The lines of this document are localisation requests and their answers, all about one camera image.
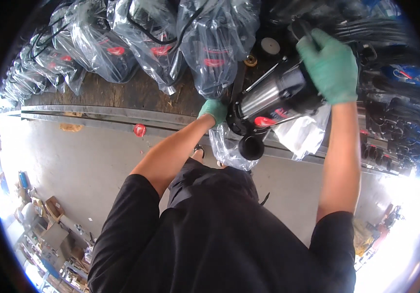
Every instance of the person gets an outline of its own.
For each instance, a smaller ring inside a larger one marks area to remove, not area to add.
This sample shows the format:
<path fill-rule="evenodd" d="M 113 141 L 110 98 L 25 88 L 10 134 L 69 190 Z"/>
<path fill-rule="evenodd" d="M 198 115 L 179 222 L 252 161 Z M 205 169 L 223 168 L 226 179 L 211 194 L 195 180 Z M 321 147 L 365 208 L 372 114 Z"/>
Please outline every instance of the person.
<path fill-rule="evenodd" d="M 125 179 L 93 249 L 92 293 L 353 291 L 358 68 L 348 46 L 318 29 L 312 37 L 320 51 L 306 37 L 296 48 L 332 105 L 332 126 L 309 248 L 259 204 L 247 172 L 206 167 L 197 159 L 201 150 L 188 157 L 226 117 L 226 108 L 209 100 L 197 120 L 150 149 Z"/>

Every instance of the clear plastic bag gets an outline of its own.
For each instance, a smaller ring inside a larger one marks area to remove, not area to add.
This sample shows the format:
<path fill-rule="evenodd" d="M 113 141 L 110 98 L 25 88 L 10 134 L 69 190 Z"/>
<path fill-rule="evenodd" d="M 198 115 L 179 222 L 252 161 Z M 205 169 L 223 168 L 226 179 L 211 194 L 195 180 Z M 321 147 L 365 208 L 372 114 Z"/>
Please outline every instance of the clear plastic bag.
<path fill-rule="evenodd" d="M 238 62 L 247 58 L 255 43 L 260 1 L 181 0 L 178 32 L 203 5 L 201 14 L 186 29 L 180 50 L 199 94 L 219 99 L 236 78 Z"/>
<path fill-rule="evenodd" d="M 210 144 L 217 161 L 236 169 L 249 171 L 259 160 L 248 161 L 239 152 L 238 144 L 242 136 L 230 131 L 226 123 L 209 130 Z"/>
<path fill-rule="evenodd" d="M 23 94 L 18 88 L 15 87 L 15 85 L 13 85 L 12 83 L 8 83 L 6 79 L 2 80 L 2 88 L 0 90 L 0 95 L 18 102 L 22 102 L 31 97 L 31 93 L 28 95 Z"/>
<path fill-rule="evenodd" d="M 6 96 L 6 93 L 4 92 L 4 90 L 0 92 L 0 110 L 5 109 L 5 108 L 13 109 L 17 106 L 17 104 L 18 104 L 17 101 L 11 98 L 8 98 Z"/>
<path fill-rule="evenodd" d="M 65 92 L 65 83 L 63 76 L 61 74 L 55 74 L 52 73 L 47 68 L 44 68 L 43 66 L 39 65 L 35 60 L 31 59 L 30 56 L 31 52 L 31 46 L 25 45 L 20 51 L 20 59 L 21 59 L 21 65 L 31 71 L 37 72 L 40 75 L 44 76 L 49 80 L 52 86 L 54 86 L 54 90 L 58 90 L 61 93 Z M 45 91 L 53 91 L 52 86 L 48 85 L 48 88 Z"/>
<path fill-rule="evenodd" d="M 93 246 L 88 245 L 88 247 L 85 250 L 85 261 L 87 263 L 91 263 L 93 260 Z"/>
<path fill-rule="evenodd" d="M 35 83 L 27 80 L 22 74 L 17 74 L 14 66 L 8 70 L 7 80 L 9 83 L 14 84 L 23 94 L 38 94 L 41 92 Z"/>
<path fill-rule="evenodd" d="M 77 0 L 64 21 L 69 24 L 73 46 L 105 80 L 122 84 L 137 72 L 138 63 L 129 46 L 110 30 L 104 1 Z"/>
<path fill-rule="evenodd" d="M 25 83 L 33 94 L 41 94 L 50 85 L 50 82 L 46 77 L 35 71 L 24 68 L 20 58 L 15 59 L 13 67 L 15 71 L 13 78 Z"/>
<path fill-rule="evenodd" d="M 49 26 L 52 27 L 52 44 L 56 49 L 69 52 L 69 55 L 89 72 L 93 72 L 88 59 L 81 50 L 77 50 L 73 45 L 72 36 L 70 35 L 69 23 L 65 20 L 65 15 L 70 9 L 73 0 L 65 0 L 60 3 L 51 14 Z"/>
<path fill-rule="evenodd" d="M 301 161 L 307 154 L 315 154 L 324 139 L 329 121 L 330 105 L 324 104 L 314 115 L 301 116 L 273 128 L 278 140 L 293 152 L 292 160 Z"/>
<path fill-rule="evenodd" d="M 128 14 L 137 25 L 128 20 Z M 187 67 L 182 53 L 171 50 L 176 45 L 176 18 L 175 9 L 167 0 L 116 0 L 108 4 L 111 29 L 129 45 L 145 73 L 168 95 L 176 92 L 173 85 Z M 164 44 L 157 43 L 138 26 Z"/>
<path fill-rule="evenodd" d="M 52 73 L 61 74 L 75 95 L 80 94 L 80 86 L 86 70 L 64 50 L 55 49 L 48 28 L 38 29 L 30 40 L 31 50 L 28 58 Z"/>

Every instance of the red label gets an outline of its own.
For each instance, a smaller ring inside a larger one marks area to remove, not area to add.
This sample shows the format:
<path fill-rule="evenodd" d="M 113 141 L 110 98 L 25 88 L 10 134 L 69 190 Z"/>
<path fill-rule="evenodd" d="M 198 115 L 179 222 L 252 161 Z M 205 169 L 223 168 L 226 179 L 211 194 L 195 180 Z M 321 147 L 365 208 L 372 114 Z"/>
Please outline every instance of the red label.
<path fill-rule="evenodd" d="M 225 64 L 225 60 L 223 59 L 207 59 L 205 58 L 204 60 L 205 65 L 207 65 L 208 67 L 220 67 L 223 64 Z"/>
<path fill-rule="evenodd" d="M 170 45 L 166 45 L 166 46 L 161 46 L 161 47 L 154 47 L 154 48 L 152 48 L 150 50 L 156 56 L 163 56 L 163 55 L 167 55 L 169 49 L 171 49 L 171 48 L 172 47 Z"/>
<path fill-rule="evenodd" d="M 283 108 L 276 109 L 275 113 L 277 113 L 278 116 L 282 117 L 283 119 L 288 118 L 287 112 L 285 110 L 283 110 Z"/>
<path fill-rule="evenodd" d="M 113 48 L 108 48 L 107 50 L 112 55 L 122 55 L 125 52 L 125 49 L 123 47 L 113 47 Z"/>
<path fill-rule="evenodd" d="M 274 125 L 276 122 L 270 118 L 259 116 L 254 119 L 254 123 L 259 127 L 267 127 Z"/>
<path fill-rule="evenodd" d="M 145 125 L 143 124 L 136 124 L 134 127 L 134 133 L 138 137 L 143 137 L 145 135 L 145 132 L 147 132 L 147 128 L 145 128 Z"/>

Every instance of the metal rail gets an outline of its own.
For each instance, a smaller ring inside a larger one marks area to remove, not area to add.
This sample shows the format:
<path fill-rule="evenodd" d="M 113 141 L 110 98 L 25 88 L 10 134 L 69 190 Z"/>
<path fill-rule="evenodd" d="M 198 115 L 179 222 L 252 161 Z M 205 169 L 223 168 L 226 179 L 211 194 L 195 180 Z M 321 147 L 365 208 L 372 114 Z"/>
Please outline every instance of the metal rail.
<path fill-rule="evenodd" d="M 69 116 L 66 112 L 82 113 L 81 117 Z M 106 107 L 106 106 L 89 106 L 89 105 L 38 105 L 23 106 L 19 111 L 12 111 L 1 114 L 3 116 L 19 116 L 21 119 L 33 119 L 52 121 L 57 123 L 77 124 L 88 127 L 107 128 L 125 132 L 133 132 L 137 123 L 142 123 L 147 127 L 147 134 L 166 138 L 188 125 L 195 120 L 195 117 L 163 113 L 157 111 Z M 210 140 L 205 135 L 199 142 L 203 145 L 210 145 Z M 292 159 L 293 153 L 280 144 L 271 134 L 264 141 L 265 156 L 277 157 L 283 159 Z M 327 147 L 321 146 L 314 155 L 307 155 L 301 161 L 313 164 L 324 164 Z M 362 171 L 364 173 L 378 174 L 390 176 L 394 175 L 387 171 L 380 171 L 374 167 L 368 166 L 367 162 L 363 162 Z"/>

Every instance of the black shirt sleeve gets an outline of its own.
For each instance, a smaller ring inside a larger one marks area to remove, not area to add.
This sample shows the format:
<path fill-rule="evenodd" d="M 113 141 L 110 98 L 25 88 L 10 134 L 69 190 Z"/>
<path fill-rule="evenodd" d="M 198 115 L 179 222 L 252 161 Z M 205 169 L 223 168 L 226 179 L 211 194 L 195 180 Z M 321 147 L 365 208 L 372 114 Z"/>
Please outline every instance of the black shirt sleeve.
<path fill-rule="evenodd" d="M 353 214 L 337 211 L 320 219 L 312 232 L 309 251 L 318 259 L 339 292 L 353 292 L 356 274 Z"/>
<path fill-rule="evenodd" d="M 91 292 L 119 292 L 130 269 L 152 237 L 160 218 L 160 197 L 142 175 L 122 185 L 93 249 L 88 285 Z"/>

